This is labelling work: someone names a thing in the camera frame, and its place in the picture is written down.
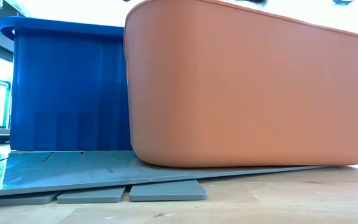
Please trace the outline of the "orange plastic basket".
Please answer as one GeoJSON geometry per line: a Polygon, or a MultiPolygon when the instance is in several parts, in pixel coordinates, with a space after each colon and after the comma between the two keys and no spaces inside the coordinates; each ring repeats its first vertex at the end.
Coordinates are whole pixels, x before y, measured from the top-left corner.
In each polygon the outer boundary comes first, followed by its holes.
{"type": "Polygon", "coordinates": [[[131,144],[168,167],[358,164],[358,34],[218,0],[124,28],[131,144]]]}

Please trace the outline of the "large blue plastic bin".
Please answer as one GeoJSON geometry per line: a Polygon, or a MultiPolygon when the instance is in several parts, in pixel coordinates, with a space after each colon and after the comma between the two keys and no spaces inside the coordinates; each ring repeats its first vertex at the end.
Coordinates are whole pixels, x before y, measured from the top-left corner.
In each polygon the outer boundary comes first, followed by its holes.
{"type": "Polygon", "coordinates": [[[131,148],[124,29],[10,16],[10,145],[17,151],[131,148]]]}

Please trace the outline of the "long grey slotted divider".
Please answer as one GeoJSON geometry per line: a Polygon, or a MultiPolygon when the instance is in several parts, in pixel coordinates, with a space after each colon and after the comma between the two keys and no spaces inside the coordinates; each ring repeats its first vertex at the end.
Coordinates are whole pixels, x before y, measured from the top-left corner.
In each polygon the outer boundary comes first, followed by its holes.
{"type": "Polygon", "coordinates": [[[182,169],[132,151],[11,153],[0,160],[0,196],[305,170],[304,166],[182,169]]]}

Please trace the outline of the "blue building column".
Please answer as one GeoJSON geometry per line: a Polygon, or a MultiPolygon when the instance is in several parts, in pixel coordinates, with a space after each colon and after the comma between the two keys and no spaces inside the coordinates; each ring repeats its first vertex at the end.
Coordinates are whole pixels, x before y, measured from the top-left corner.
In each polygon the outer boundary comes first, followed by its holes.
{"type": "Polygon", "coordinates": [[[12,101],[12,91],[11,91],[11,82],[4,81],[7,85],[6,87],[6,95],[5,95],[5,104],[4,104],[4,122],[3,126],[6,129],[10,128],[11,124],[11,101],[12,101]]]}

